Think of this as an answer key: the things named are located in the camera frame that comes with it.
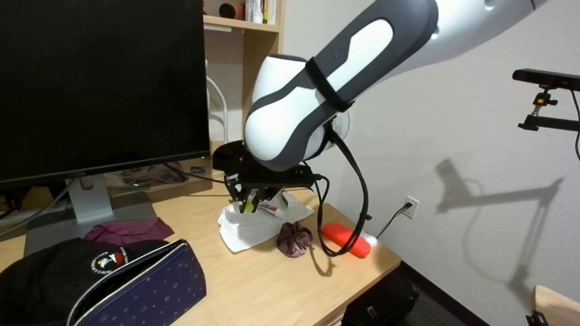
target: zipper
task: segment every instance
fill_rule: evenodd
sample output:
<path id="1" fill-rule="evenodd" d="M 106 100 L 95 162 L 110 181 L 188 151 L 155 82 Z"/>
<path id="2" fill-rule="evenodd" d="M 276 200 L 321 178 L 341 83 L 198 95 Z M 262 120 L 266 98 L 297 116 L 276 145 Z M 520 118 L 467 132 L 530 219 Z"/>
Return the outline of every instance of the zipper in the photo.
<path id="1" fill-rule="evenodd" d="M 87 296 L 87 295 L 88 295 L 88 294 L 89 294 L 89 293 L 90 293 L 90 292 L 91 292 L 91 291 L 92 291 L 94 288 L 96 288 L 96 287 L 97 287 L 99 284 L 101 284 L 102 282 L 106 281 L 106 280 L 107 280 L 109 277 L 112 277 L 113 275 L 116 275 L 117 273 L 120 273 L 121 271 L 123 271 L 123 269 L 125 269 L 125 268 L 129 268 L 129 266 L 131 266 L 132 264 L 134 264 L 134 263 L 137 263 L 137 262 L 140 262 L 142 259 L 145 259 L 146 257 L 148 257 L 148 256 L 150 256 L 150 255 L 152 255 L 152 254 L 154 254 L 154 253 L 156 253 L 156 252 L 158 252 L 158 251 L 160 251 L 160 250 L 163 250 L 163 249 L 165 249 L 165 248 L 167 248 L 167 247 L 169 247 L 169 246 L 171 246 L 171 245 L 175 245 L 177 242 L 180 242 L 180 241 L 182 241 L 182 240 L 177 240 L 177 241 L 174 241 L 174 242 L 172 242 L 172 243 L 170 243 L 170 244 L 166 244 L 166 245 L 164 245 L 163 247 L 159 247 L 159 248 L 157 248 L 157 249 L 155 249 L 155 250 L 153 250 L 153 251 L 150 251 L 150 252 L 146 253 L 145 255 L 143 255 L 143 256 L 141 256 L 141 257 L 137 258 L 136 260 L 134 260 L 134 261 L 132 261 L 132 262 L 129 262 L 129 263 L 127 263 L 127 264 L 125 264 L 125 265 L 121 266 L 120 268 L 116 269 L 116 270 L 115 270 L 113 273 L 111 273 L 111 274 L 108 274 L 108 275 L 104 276 L 103 278 L 101 278 L 99 281 L 96 281 L 96 282 L 95 282 L 93 285 L 91 285 L 91 286 L 90 286 L 90 288 L 89 288 L 89 289 L 87 289 L 87 290 L 86 290 L 86 291 L 85 291 L 85 292 L 84 292 L 84 293 L 81 295 L 81 297 L 80 297 L 80 298 L 77 300 L 77 302 L 75 302 L 74 306 L 73 306 L 73 307 L 72 307 L 72 309 L 71 309 L 71 312 L 68 314 L 68 319 L 67 319 L 67 326 L 70 326 L 71 319 L 72 319 L 72 317 L 73 317 L 72 313 L 73 313 L 73 312 L 74 312 L 74 311 L 77 309 L 78 305 L 79 305 L 79 304 L 80 304 L 80 303 L 83 301 L 83 299 L 85 299 L 85 297 L 86 297 L 86 296 Z M 166 257 L 167 257 L 168 255 L 172 254 L 173 252 L 175 252 L 177 249 L 181 248 L 183 245 L 186 245 L 186 246 L 187 246 L 187 243 L 186 243 L 186 242 L 184 242 L 184 243 L 182 243 L 182 244 L 178 245 L 177 247 L 175 247 L 175 249 L 171 250 L 171 251 L 170 251 L 170 252 L 169 252 L 169 253 L 166 255 Z M 145 269 L 143 272 L 139 273 L 139 274 L 138 274 L 138 275 L 137 275 L 135 278 L 137 278 L 137 277 L 140 277 L 140 276 L 141 276 L 141 275 L 143 275 L 145 272 L 149 271 L 150 269 L 152 269 L 153 267 L 155 267 L 156 265 L 158 265 L 158 264 L 159 264 L 159 263 L 161 263 L 162 261 L 163 261 L 163 259 L 160 259 L 160 260 L 159 260 L 157 263 L 155 263 L 155 264 L 151 265 L 151 266 L 150 266 L 148 269 Z M 118 289 L 117 289 L 116 291 L 114 291 L 113 293 L 111 293 L 111 294 L 109 294 L 108 296 L 106 296 L 106 297 L 105 297 L 103 300 L 99 301 L 99 302 L 98 302 L 96 305 L 94 305 L 94 306 L 93 306 L 91 309 L 89 309 L 89 310 L 88 310 L 86 313 L 84 313 L 84 314 L 81 316 L 81 318 L 79 318 L 79 320 L 78 320 L 78 321 L 77 321 L 77 322 L 74 324 L 74 326 L 77 326 L 77 325 L 78 325 L 78 323 L 79 323 L 79 321 L 81 321 L 81 320 L 82 320 L 84 317 L 86 317 L 86 315 L 87 315 L 88 313 L 92 312 L 92 311 L 95 309 L 95 307 L 97 307 L 99 304 L 101 304 L 101 303 L 102 303 L 104 300 L 108 299 L 108 298 L 109 298 L 110 296 L 112 296 L 113 294 L 116 294 L 118 291 L 120 291 L 121 289 L 125 288 L 125 287 L 127 286 L 127 284 L 129 284 L 129 282 L 128 282 L 128 283 L 126 283 L 126 284 L 124 284 L 122 287 L 118 288 Z"/>

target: monitor base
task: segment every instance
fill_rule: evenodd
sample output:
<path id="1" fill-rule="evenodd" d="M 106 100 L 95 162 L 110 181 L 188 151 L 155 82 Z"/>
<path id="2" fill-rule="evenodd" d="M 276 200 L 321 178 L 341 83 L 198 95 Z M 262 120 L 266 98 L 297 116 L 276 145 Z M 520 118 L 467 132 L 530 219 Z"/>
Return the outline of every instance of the monitor base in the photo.
<path id="1" fill-rule="evenodd" d="M 66 209 L 43 215 L 41 218 L 33 220 L 28 224 L 24 256 L 65 240 L 82 238 L 97 224 L 112 220 L 152 219 L 157 217 L 147 194 L 144 192 L 113 197 L 110 199 L 110 207 L 112 208 L 111 213 L 99 214 L 91 219 L 77 219 L 75 210 Z"/>

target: star pattern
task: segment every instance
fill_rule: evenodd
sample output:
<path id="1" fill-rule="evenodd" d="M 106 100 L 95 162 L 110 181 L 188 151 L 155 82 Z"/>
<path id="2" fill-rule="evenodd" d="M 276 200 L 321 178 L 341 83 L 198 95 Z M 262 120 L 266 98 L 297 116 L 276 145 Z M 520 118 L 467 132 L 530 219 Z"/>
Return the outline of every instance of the star pattern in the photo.
<path id="1" fill-rule="evenodd" d="M 181 248 L 136 280 L 136 286 L 114 294 L 115 305 L 86 318 L 94 318 L 94 326 L 171 325 L 206 295 L 201 266 L 189 246 Z"/>

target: white cable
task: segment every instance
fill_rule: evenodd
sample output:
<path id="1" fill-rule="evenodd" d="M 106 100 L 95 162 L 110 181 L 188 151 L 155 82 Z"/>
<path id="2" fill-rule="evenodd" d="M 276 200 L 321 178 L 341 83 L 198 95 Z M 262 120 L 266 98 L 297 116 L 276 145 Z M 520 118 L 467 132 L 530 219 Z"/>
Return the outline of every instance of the white cable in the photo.
<path id="1" fill-rule="evenodd" d="M 213 88 L 218 93 L 220 99 L 222 100 L 222 107 L 223 107 L 223 143 L 224 144 L 227 144 L 227 104 L 226 104 L 226 98 L 223 96 L 222 91 L 219 89 L 219 87 L 216 85 L 216 83 L 211 78 L 209 78 L 209 77 L 207 79 L 208 79 L 208 82 L 213 86 Z"/>
<path id="2" fill-rule="evenodd" d="M 4 231 L 0 232 L 0 237 L 3 237 L 3 236 L 5 236 L 6 234 L 8 234 L 8 233 L 10 233 L 10 232 L 12 232 L 12 231 L 14 231 L 14 230 L 18 229 L 18 228 L 19 228 L 19 227 L 21 227 L 21 226 L 25 226 L 26 224 L 28 224 L 28 223 L 32 222 L 32 220 L 34 220 L 34 219 L 38 218 L 39 216 L 41 216 L 41 215 L 42 215 L 42 214 L 43 214 L 43 213 L 44 213 L 44 212 L 45 212 L 47 209 L 49 209 L 49 208 L 50 208 L 52 205 L 56 204 L 56 202 L 58 202 L 58 201 L 59 201 L 59 199 L 61 199 L 61 198 L 62 198 L 62 196 L 64 196 L 64 194 L 66 194 L 66 193 L 68 192 L 68 190 L 70 189 L 70 187 L 71 187 L 71 186 L 72 186 L 72 185 L 73 185 L 75 182 L 77 182 L 77 179 L 76 179 L 76 178 L 75 178 L 75 179 L 73 179 L 73 180 L 71 180 L 71 182 L 69 182 L 69 183 L 68 183 L 68 185 L 67 185 L 67 186 L 66 186 L 66 187 L 63 189 L 63 191 L 61 191 L 61 192 L 60 192 L 60 194 L 58 194 L 58 195 L 55 197 L 55 199 L 53 199 L 53 200 L 52 200 L 52 202 L 51 202 L 50 204 L 48 204 L 47 206 L 44 206 L 44 208 L 42 208 L 40 211 L 38 211 L 38 212 L 36 212 L 36 213 L 32 214 L 32 215 L 31 215 L 29 218 L 27 218 L 27 219 L 25 219 L 24 221 L 22 221 L 22 222 L 18 223 L 17 225 L 15 225 L 15 226 L 13 226 L 13 227 L 11 227 L 11 228 L 7 229 L 7 230 L 4 230 Z"/>

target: maroon scrunchie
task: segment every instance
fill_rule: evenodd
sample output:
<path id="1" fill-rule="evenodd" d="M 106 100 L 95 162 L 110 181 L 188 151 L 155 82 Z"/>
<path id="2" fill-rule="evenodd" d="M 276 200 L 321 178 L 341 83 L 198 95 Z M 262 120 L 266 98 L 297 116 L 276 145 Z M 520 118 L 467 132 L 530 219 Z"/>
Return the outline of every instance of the maroon scrunchie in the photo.
<path id="1" fill-rule="evenodd" d="M 300 223 L 286 222 L 280 229 L 276 246 L 284 255 L 296 258 L 306 253 L 306 247 L 312 245 L 312 239 L 312 232 Z"/>

